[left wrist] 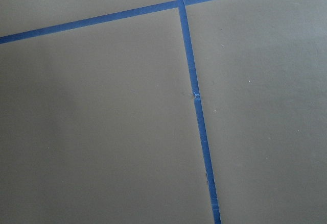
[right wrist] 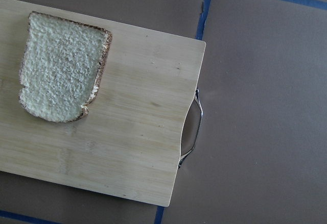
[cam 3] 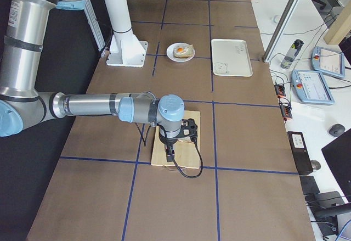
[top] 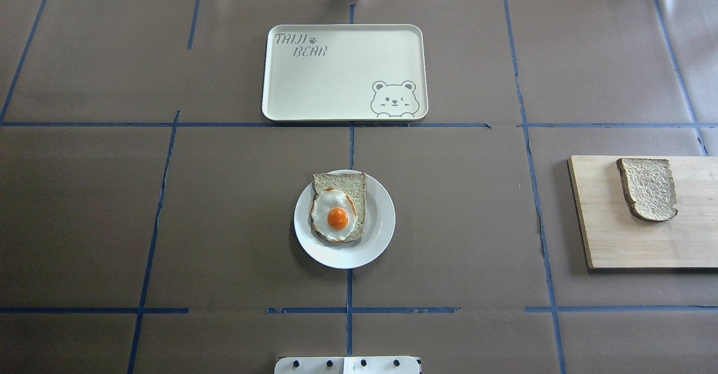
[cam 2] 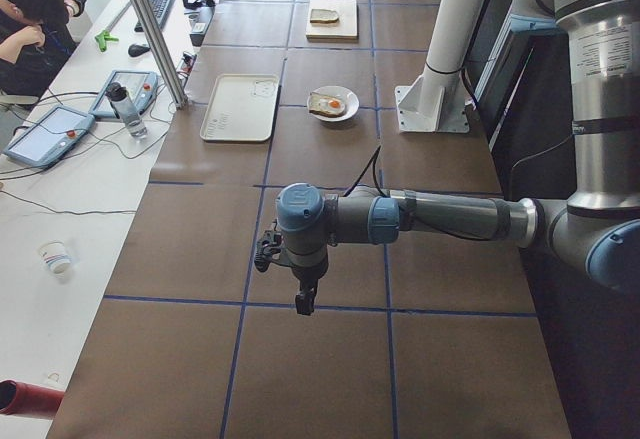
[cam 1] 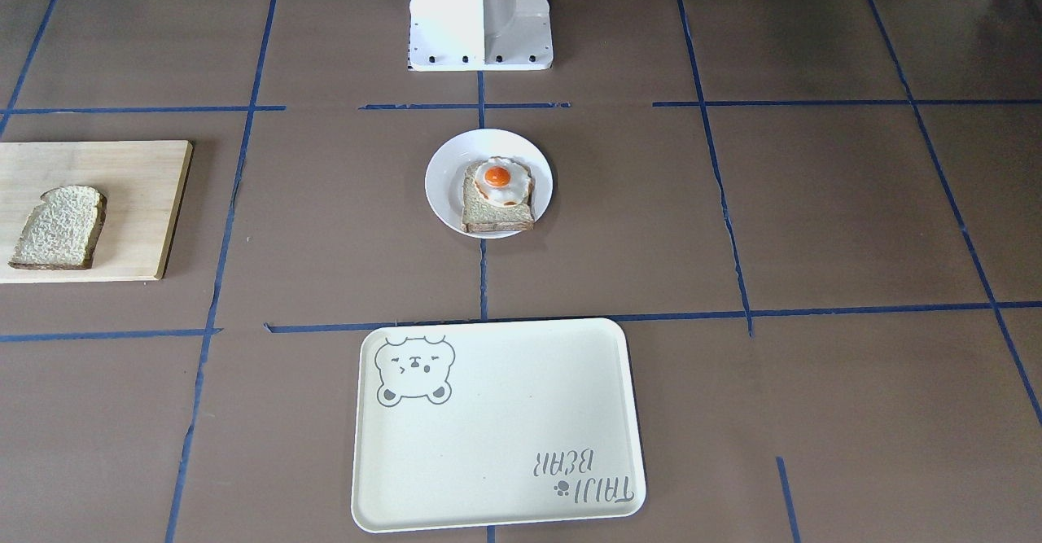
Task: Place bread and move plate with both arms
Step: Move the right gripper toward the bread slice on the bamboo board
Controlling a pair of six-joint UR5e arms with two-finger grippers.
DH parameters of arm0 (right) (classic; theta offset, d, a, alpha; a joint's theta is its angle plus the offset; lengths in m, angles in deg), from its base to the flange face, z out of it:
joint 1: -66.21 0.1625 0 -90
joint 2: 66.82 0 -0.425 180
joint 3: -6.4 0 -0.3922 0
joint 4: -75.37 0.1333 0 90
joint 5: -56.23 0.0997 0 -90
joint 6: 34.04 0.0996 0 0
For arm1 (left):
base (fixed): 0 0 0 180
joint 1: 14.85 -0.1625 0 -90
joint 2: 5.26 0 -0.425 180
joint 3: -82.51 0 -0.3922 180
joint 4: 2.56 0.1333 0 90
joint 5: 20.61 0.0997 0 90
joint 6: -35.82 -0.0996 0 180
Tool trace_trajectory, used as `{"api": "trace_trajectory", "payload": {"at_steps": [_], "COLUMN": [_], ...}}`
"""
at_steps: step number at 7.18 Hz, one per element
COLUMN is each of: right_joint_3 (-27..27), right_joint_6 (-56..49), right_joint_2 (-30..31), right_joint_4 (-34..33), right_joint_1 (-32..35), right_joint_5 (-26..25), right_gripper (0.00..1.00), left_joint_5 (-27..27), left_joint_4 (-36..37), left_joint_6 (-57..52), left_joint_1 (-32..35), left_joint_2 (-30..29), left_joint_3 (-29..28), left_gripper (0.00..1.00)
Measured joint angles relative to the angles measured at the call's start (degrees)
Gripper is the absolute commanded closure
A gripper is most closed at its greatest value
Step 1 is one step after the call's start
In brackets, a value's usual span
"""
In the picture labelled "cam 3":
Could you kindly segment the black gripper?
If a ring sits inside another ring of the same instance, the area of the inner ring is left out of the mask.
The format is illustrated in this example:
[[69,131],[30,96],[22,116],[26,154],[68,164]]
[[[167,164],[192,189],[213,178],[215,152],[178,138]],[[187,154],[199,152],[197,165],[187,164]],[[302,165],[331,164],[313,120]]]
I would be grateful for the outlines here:
[[174,141],[167,139],[165,142],[166,161],[175,161]]

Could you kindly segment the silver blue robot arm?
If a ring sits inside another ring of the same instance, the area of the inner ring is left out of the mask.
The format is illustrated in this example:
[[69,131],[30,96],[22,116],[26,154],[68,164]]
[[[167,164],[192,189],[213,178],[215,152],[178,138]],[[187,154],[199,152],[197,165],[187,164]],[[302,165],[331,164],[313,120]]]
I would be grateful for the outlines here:
[[187,137],[184,102],[151,92],[63,94],[35,90],[50,10],[82,10],[85,0],[12,0],[1,62],[1,136],[11,136],[41,122],[66,116],[118,116],[121,121],[159,127],[168,161],[173,145]]

